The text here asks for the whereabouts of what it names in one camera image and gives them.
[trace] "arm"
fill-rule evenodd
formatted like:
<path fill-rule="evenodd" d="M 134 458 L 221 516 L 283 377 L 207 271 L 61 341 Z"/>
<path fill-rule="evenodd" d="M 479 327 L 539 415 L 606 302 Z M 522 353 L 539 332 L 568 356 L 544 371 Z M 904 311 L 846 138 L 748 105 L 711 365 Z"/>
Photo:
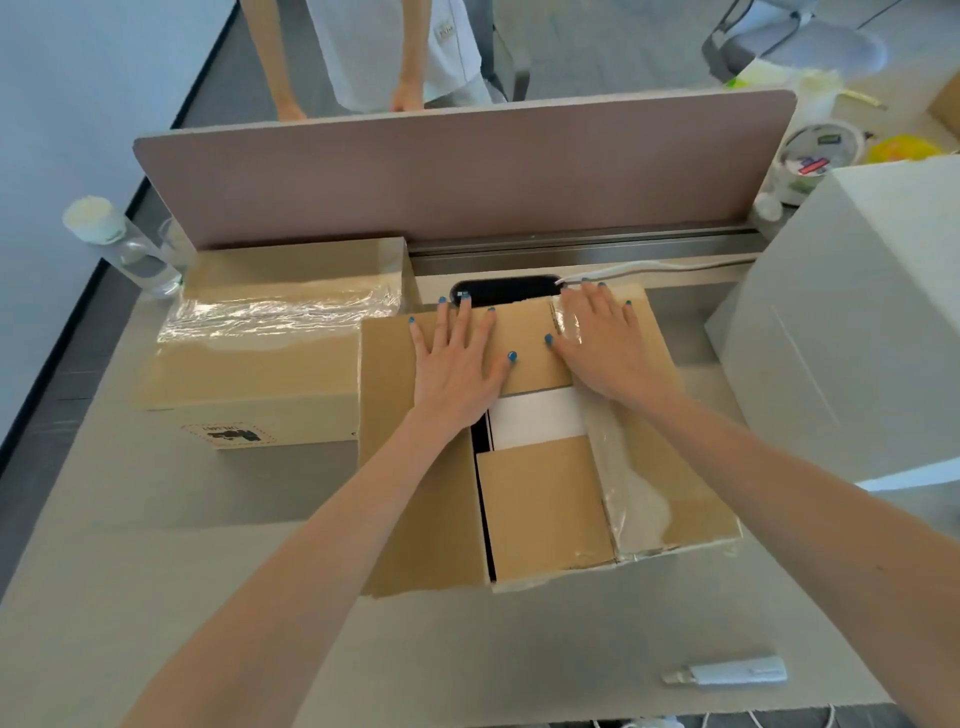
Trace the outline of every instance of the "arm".
<path fill-rule="evenodd" d="M 431 0 L 401 0 L 403 3 L 403 58 L 390 111 L 423 109 L 423 74 L 427 40 L 430 37 Z"/>
<path fill-rule="evenodd" d="M 283 34 L 280 31 L 280 10 L 276 0 L 240 0 L 240 6 L 250 26 L 256 55 L 260 58 L 263 73 L 267 77 L 270 95 L 274 97 L 276 118 L 280 121 L 301 121 L 306 118 L 297 103 L 294 89 L 287 73 L 287 60 L 283 54 Z"/>
<path fill-rule="evenodd" d="M 653 372 L 633 309 L 605 285 L 563 292 L 581 343 L 553 349 L 641 412 L 797 580 L 919 725 L 960 715 L 960 544 L 765 445 Z"/>
<path fill-rule="evenodd" d="M 500 392 L 504 356 L 484 378 L 488 311 L 465 346 L 469 301 L 432 351 L 410 319 L 414 408 L 383 448 L 190 638 L 154 677 L 125 728 L 291 725 L 420 479 Z"/>

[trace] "finger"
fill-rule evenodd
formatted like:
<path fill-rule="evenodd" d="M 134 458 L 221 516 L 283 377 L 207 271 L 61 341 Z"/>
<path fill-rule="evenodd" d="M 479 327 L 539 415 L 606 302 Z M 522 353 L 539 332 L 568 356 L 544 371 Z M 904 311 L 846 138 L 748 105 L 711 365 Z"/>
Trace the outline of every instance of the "finger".
<path fill-rule="evenodd" d="M 565 336 L 555 336 L 552 333 L 548 333 L 546 336 L 544 336 L 543 341 L 548 347 L 550 347 L 550 351 L 561 358 L 567 366 L 570 365 L 569 359 L 576 354 L 577 347 L 579 346 L 579 344 L 574 344 Z"/>
<path fill-rule="evenodd" d="M 601 283 L 597 286 L 600 289 L 600 293 L 603 295 L 603 300 L 607 303 L 607 308 L 610 310 L 610 315 L 613 316 L 617 321 L 623 321 L 623 308 L 619 303 L 616 302 L 616 298 L 613 297 L 613 292 L 606 283 Z"/>
<path fill-rule="evenodd" d="M 589 282 L 584 283 L 584 291 L 587 293 L 587 298 L 590 299 L 590 308 L 593 309 L 593 313 L 597 316 L 610 318 L 610 306 L 607 304 L 607 300 L 604 298 L 603 291 L 601 290 L 601 288 L 606 287 L 603 283 L 599 286 Z"/>
<path fill-rule="evenodd" d="M 437 306 L 437 328 L 433 332 L 433 349 L 436 352 L 446 346 L 446 330 L 449 326 L 449 314 L 446 312 L 446 296 L 440 296 L 440 304 Z"/>
<path fill-rule="evenodd" d="M 467 326 L 470 323 L 470 293 L 464 291 L 460 295 L 460 313 L 457 314 L 457 323 L 453 325 L 450 334 L 450 346 L 462 347 L 467 341 Z"/>
<path fill-rule="evenodd" d="M 422 361 L 430 352 L 426 348 L 426 341 L 423 339 L 420 325 L 413 316 L 410 317 L 410 337 L 414 340 L 414 352 L 417 353 L 417 361 Z"/>
<path fill-rule="evenodd" d="M 623 308 L 621 310 L 623 311 L 623 318 L 627 322 L 627 326 L 639 332 L 640 320 L 636 317 L 636 311 L 634 311 L 633 302 L 627 301 L 623 304 Z"/>
<path fill-rule="evenodd" d="M 564 304 L 564 314 L 573 314 L 580 328 L 593 315 L 587 294 L 579 288 L 566 287 L 560 292 L 560 300 Z"/>
<path fill-rule="evenodd" d="M 487 386 L 489 387 L 490 401 L 500 396 L 503 390 L 503 383 L 507 381 L 510 370 L 513 369 L 516 362 L 516 352 L 510 352 L 506 356 L 500 356 L 491 366 L 490 374 L 487 375 Z"/>
<path fill-rule="evenodd" d="M 480 319 L 480 323 L 477 325 L 477 328 L 473 330 L 473 334 L 470 335 L 470 345 L 468 349 L 472 352 L 480 352 L 482 355 L 484 350 L 487 348 L 487 341 L 490 339 L 490 332 L 493 327 L 496 325 L 496 309 L 491 306 L 487 309 L 487 313 L 483 315 L 483 318 Z"/>

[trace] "box flap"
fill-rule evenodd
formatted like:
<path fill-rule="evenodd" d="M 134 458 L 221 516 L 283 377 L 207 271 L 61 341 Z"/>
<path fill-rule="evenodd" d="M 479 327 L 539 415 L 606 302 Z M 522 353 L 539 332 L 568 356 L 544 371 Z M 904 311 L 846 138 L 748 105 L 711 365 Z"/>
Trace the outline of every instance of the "box flap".
<path fill-rule="evenodd" d="M 933 118 L 960 139 L 960 73 L 949 80 L 928 110 Z"/>
<path fill-rule="evenodd" d="M 421 314 L 432 335 L 435 314 Z M 415 357 L 406 318 L 361 325 L 360 465 L 413 407 Z M 444 449 L 400 516 L 364 588 L 370 596 L 486 584 L 480 498 L 468 430 Z"/>
<path fill-rule="evenodd" d="M 586 435 L 481 452 L 477 469 L 498 583 L 614 560 Z"/>
<path fill-rule="evenodd" d="M 449 310 L 451 324 L 457 311 Z M 486 311 L 473 311 L 471 326 Z M 436 311 L 415 316 L 433 340 Z M 495 356 L 517 352 L 505 393 L 570 384 L 566 366 L 543 344 L 553 331 L 548 299 L 497 307 L 497 325 L 487 348 Z M 406 316 L 367 319 L 361 325 L 360 463 L 389 439 L 413 407 L 415 357 Z M 487 556 L 480 515 L 473 448 L 462 432 L 427 471 L 387 542 L 364 593 L 387 596 L 422 589 L 486 584 Z"/>
<path fill-rule="evenodd" d="M 646 295 L 632 303 L 651 364 L 682 388 Z M 733 511 L 646 419 L 577 387 L 618 559 L 741 536 Z"/>

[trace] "person's hand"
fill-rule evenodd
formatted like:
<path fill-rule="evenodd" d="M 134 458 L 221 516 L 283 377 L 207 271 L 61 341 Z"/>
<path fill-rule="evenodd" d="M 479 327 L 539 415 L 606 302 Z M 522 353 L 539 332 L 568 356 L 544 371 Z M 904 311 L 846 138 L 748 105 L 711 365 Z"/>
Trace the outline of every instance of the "person's hand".
<path fill-rule="evenodd" d="M 644 394 L 669 387 L 647 359 L 640 324 L 630 302 L 617 303 L 610 288 L 584 283 L 561 291 L 564 315 L 574 315 L 580 343 L 546 335 L 546 343 L 590 389 L 637 407 Z"/>
<path fill-rule="evenodd" d="M 423 111 L 423 82 L 400 79 L 390 111 Z"/>
<path fill-rule="evenodd" d="M 467 344 L 469 320 L 470 299 L 463 298 L 453 330 L 448 331 L 447 304 L 441 299 L 433 346 L 428 347 L 420 326 L 410 317 L 410 334 L 417 352 L 414 411 L 419 411 L 429 426 L 438 427 L 446 442 L 490 408 L 516 361 L 516 352 L 504 352 L 484 376 L 483 354 L 496 324 L 496 311 L 491 308 L 484 314 Z"/>
<path fill-rule="evenodd" d="M 303 113 L 300 104 L 292 99 L 276 105 L 277 121 L 305 121 L 306 119 L 307 115 Z"/>

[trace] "gray desk surface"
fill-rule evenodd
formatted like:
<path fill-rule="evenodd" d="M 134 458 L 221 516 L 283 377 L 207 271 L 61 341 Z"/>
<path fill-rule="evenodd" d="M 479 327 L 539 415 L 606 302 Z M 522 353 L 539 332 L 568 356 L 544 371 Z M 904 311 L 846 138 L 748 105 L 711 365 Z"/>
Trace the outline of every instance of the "gray desk surface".
<path fill-rule="evenodd" d="M 691 394 L 735 418 L 701 322 L 741 275 L 633 279 L 682 286 L 650 294 L 668 345 Z M 463 277 L 420 279 L 424 300 Z M 629 296 L 634 284 L 612 287 Z M 128 395 L 163 313 L 137 304 L 0 608 L 7 728 L 115 724 L 173 650 L 353 471 L 351 443 L 218 453 L 134 411 Z M 770 652 L 787 663 L 785 685 L 668 689 L 659 680 L 683 664 Z M 526 592 L 361 599 L 297 724 L 446 728 L 885 699 L 748 537 Z"/>

